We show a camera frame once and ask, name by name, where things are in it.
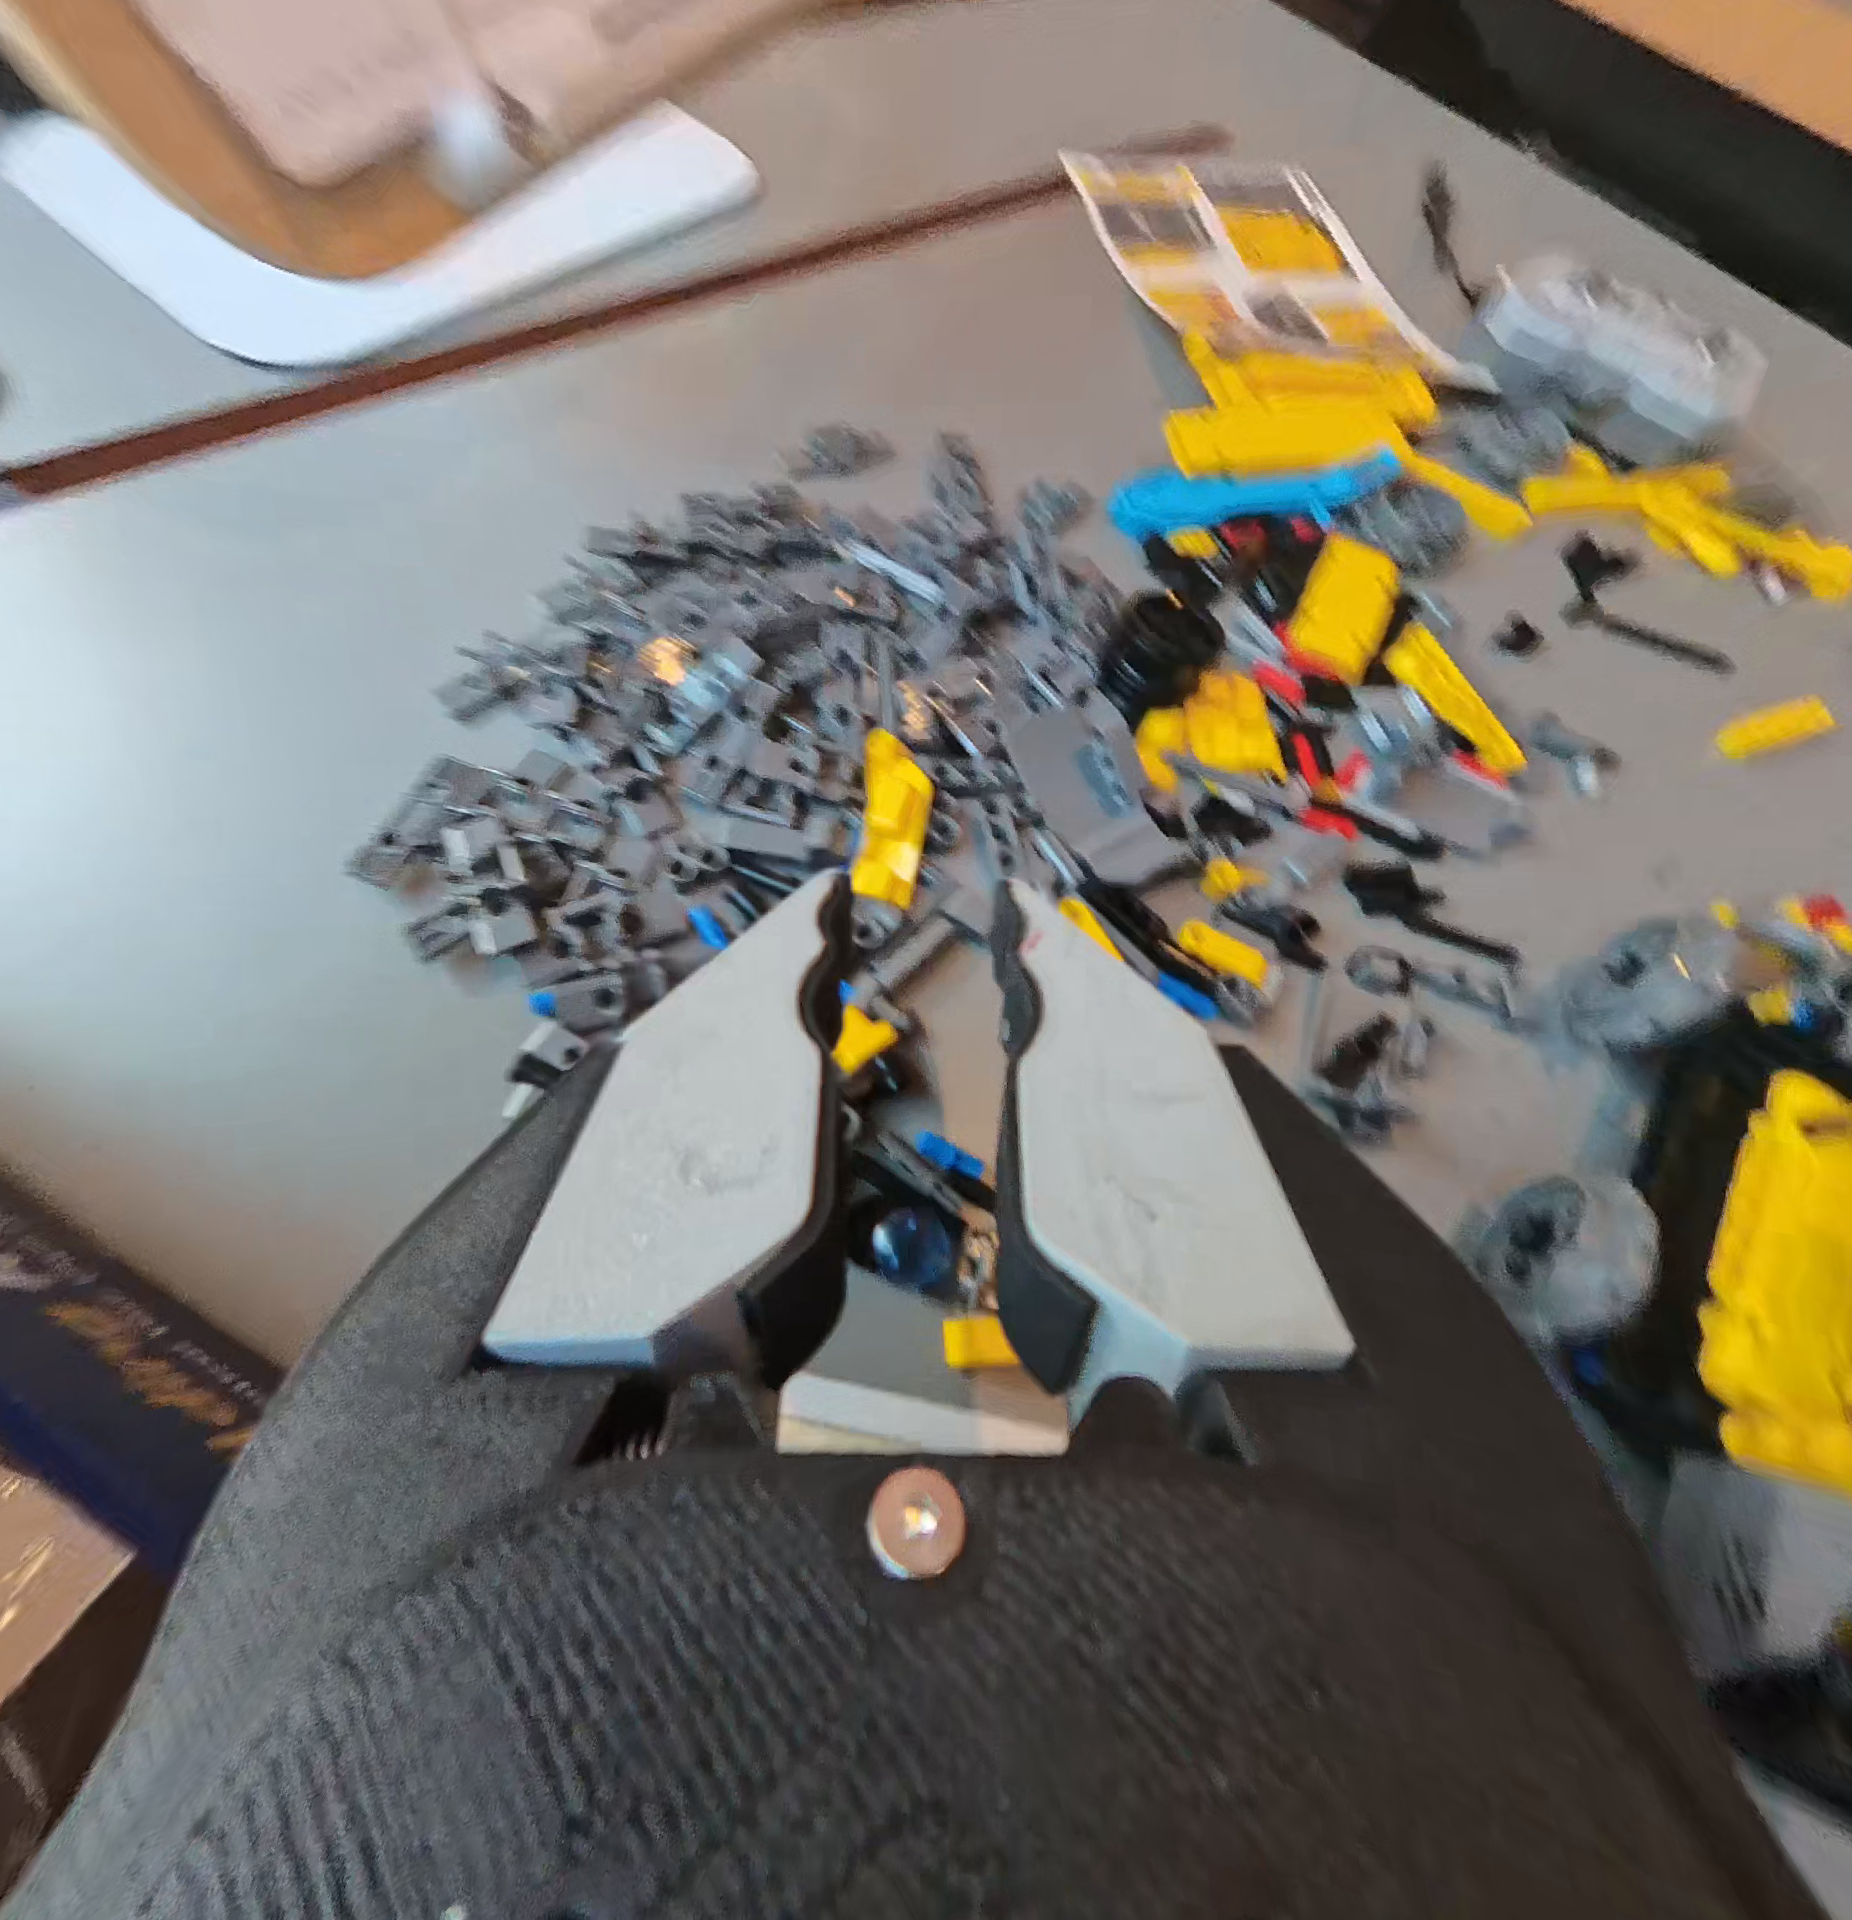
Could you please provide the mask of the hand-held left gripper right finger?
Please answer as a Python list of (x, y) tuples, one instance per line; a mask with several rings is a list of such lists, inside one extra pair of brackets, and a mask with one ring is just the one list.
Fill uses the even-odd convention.
[(1004, 885), (993, 1313), (1067, 1423), (1107, 1382), (1337, 1376), (1351, 1329), (1229, 1075), (1237, 1047), (1040, 890)]

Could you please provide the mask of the yellow toy vehicle model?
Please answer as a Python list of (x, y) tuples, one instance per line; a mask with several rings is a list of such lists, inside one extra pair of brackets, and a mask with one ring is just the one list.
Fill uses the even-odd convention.
[(1604, 1457), (1727, 1743), (1852, 1820), (1852, 914), (1644, 914), (1473, 996), (1604, 1091), (1469, 1266)]

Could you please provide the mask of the black long axle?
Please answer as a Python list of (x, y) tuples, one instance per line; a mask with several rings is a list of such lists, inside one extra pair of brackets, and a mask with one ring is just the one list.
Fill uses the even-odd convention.
[(1738, 670), (1720, 646), (1691, 646), (1691, 637), (1673, 637), (1673, 634), (1656, 634), (1656, 623), (1622, 616), (1622, 613), (1604, 613), (1602, 600), (1576, 600), (1557, 616), (1569, 616), (1576, 634), (1622, 637), (1622, 646), (1635, 646), (1635, 653), (1691, 664), (1691, 670), (1704, 670), (1704, 677), (1735, 677), (1735, 670)]

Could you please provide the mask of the yellow beam assembly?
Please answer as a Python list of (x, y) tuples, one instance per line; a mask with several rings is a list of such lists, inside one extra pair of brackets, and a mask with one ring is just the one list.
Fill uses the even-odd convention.
[(1735, 510), (1727, 462), (1611, 473), (1602, 449), (1576, 443), (1557, 473), (1521, 485), (1521, 504), (1535, 516), (1642, 516), (1656, 553), (1682, 553), (1715, 575), (1774, 574), (1804, 600), (1852, 600), (1852, 545)]

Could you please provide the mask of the grey desk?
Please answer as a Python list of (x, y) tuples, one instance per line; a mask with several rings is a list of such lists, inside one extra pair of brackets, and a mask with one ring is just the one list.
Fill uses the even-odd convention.
[(1057, 196), (0, 510), (0, 1165), (331, 1309), (16, 1912), (1817, 1912), (1539, 1365), (1265, 1068), (1351, 1365), (946, 1464), (938, 1582), (873, 1457), (714, 1387), (576, 1464), (605, 1376), (468, 1365), (597, 1068), (489, 1134), (509, 1023), (341, 876), (416, 677), (813, 418), (1107, 485), (1155, 368)]

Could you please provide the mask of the pile of grey track links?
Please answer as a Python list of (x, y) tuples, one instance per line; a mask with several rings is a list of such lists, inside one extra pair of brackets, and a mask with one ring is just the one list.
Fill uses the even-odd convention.
[[(439, 683), (459, 734), (509, 716), (509, 763), (428, 757), (351, 841), (345, 876), (404, 902), (416, 964), (509, 970), (545, 1023), (610, 1037), (729, 948), (795, 885), (845, 867), (861, 833), (861, 736), (890, 725), (884, 683), (912, 683), (928, 613), (890, 593), (845, 540), (913, 545), (983, 574), (974, 606), (1010, 606), (1004, 553), (1032, 485), (1004, 498), (963, 431), (920, 462), (920, 504), (890, 516), (845, 504), (851, 478), (893, 449), (824, 425), (785, 478), (682, 490), (659, 516), (588, 526), (536, 600), (521, 637), (464, 646)], [(1048, 540), (1057, 564), (1112, 606), (1098, 559)], [(890, 996), (928, 933), (983, 934), (1010, 763), (946, 745), (913, 902), (851, 900), (851, 983)]]

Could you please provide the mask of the grey curved panel piece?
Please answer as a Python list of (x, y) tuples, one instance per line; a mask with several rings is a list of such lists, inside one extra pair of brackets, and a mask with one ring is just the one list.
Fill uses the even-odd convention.
[(1010, 725), (1010, 763), (1032, 814), (1083, 859), (1150, 841), (1141, 763), (1107, 698), (1057, 707)]

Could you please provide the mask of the pile of mixed coloured pieces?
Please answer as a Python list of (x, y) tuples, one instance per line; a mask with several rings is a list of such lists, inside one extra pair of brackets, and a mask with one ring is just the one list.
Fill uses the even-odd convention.
[[(912, 553), (845, 540), (845, 559), (928, 613), (928, 634), (912, 646), (920, 670), (884, 683), (893, 714), (884, 734), (893, 734), (912, 757), (946, 745), (974, 763), (1010, 763), (1004, 736), (1014, 716), (1099, 698), (1098, 664), (1119, 606), (1091, 600), (1048, 553), (1048, 540), (1078, 526), (1078, 504), (1060, 485), (1024, 498), (1024, 540), (1004, 553), (1010, 606), (993, 613), (974, 606), (983, 574), (942, 564), (928, 540)], [(1099, 948), (1150, 957), (1155, 983), (1196, 1015), (1217, 1015), (1219, 996), (1258, 1008), (1274, 996), (1258, 948), (1321, 983), (1328, 948), (1300, 890), (1337, 867), (1365, 921), (1458, 957), (1413, 964), (1365, 943), (1344, 957), (1344, 983), (1365, 996), (1469, 1004), (1512, 1037), (1569, 1023), (1549, 996), (1521, 992), (1512, 943), (1450, 921), (1450, 900), (1420, 885), (1420, 865), (1499, 859), (1524, 840), (1521, 796), (1535, 763), (1557, 763), (1577, 792), (1602, 792), (1622, 763), (1554, 714), (1512, 725), (1458, 670), (1450, 613), (1420, 593), (1420, 574), (1469, 545), (1469, 504), (1506, 510), (1506, 529), (1524, 529), (1512, 498), (1469, 498), (1469, 473), (1426, 462), (1328, 526), (1229, 516), (1217, 529), (1150, 540), (1155, 593), (1217, 613), (1229, 634), (1196, 698), (1128, 734), (1155, 840), (1083, 859), (1032, 814), (1010, 763), (993, 781), (1010, 781), (1014, 805), (993, 859), (1014, 859), (1014, 833), (1040, 833), (1067, 914)], [(1396, 634), (1365, 683), (1300, 677), (1281, 653), (1281, 623), (1328, 529), (1365, 540), (1398, 564)]]

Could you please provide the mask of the black wheel rim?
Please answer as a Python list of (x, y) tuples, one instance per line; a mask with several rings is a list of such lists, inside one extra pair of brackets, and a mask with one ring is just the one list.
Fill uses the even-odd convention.
[(1186, 707), (1219, 653), (1229, 634), (1217, 613), (1174, 593), (1135, 593), (1099, 637), (1098, 690), (1141, 734), (1150, 714)]

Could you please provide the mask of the dark blue kit box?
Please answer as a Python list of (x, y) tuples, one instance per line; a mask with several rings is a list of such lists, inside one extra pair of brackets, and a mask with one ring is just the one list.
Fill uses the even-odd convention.
[(182, 1574), (283, 1368), (0, 1175), (0, 1457)]

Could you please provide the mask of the yellow rectangular panel piece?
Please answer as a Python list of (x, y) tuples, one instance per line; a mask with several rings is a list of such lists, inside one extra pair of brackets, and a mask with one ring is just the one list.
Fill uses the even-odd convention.
[(1300, 677), (1365, 683), (1398, 606), (1398, 564), (1344, 529), (1321, 540), (1308, 582), (1281, 623), (1281, 653)]

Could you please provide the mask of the blue brick separator tool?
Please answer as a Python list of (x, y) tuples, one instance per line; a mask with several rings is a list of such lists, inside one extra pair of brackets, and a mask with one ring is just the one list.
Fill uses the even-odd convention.
[(1217, 529), (1229, 516), (1308, 516), (1328, 526), (1344, 504), (1389, 490), (1406, 478), (1406, 462), (1382, 443), (1342, 462), (1300, 462), (1300, 473), (1209, 473), (1186, 478), (1174, 462), (1135, 473), (1128, 485), (1107, 490), (1107, 526), (1135, 545), (1167, 540), (1167, 529)]

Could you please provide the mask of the short yellow holed beam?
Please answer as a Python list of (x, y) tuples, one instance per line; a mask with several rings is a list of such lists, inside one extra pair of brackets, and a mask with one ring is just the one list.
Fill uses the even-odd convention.
[(1759, 714), (1738, 714), (1735, 725), (1715, 734), (1715, 753), (1727, 763), (1752, 763), (1752, 757), (1778, 757), (1778, 753), (1800, 753), (1815, 736), (1832, 736), (1838, 716), (1825, 698), (1788, 698), (1788, 707), (1759, 707)]

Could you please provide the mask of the grey battery box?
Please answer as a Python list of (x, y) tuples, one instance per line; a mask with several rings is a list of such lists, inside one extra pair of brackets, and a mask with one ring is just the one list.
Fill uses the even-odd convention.
[(1764, 383), (1764, 349), (1683, 307), (1569, 251), (1490, 270), (1458, 357), (1499, 399), (1569, 418), (1623, 462), (1691, 462), (1738, 440)]

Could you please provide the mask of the wooden instruction board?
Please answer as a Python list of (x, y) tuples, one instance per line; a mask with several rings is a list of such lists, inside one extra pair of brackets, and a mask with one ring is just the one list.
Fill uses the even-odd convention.
[(401, 270), (824, 0), (0, 0), (0, 64), (303, 278)]

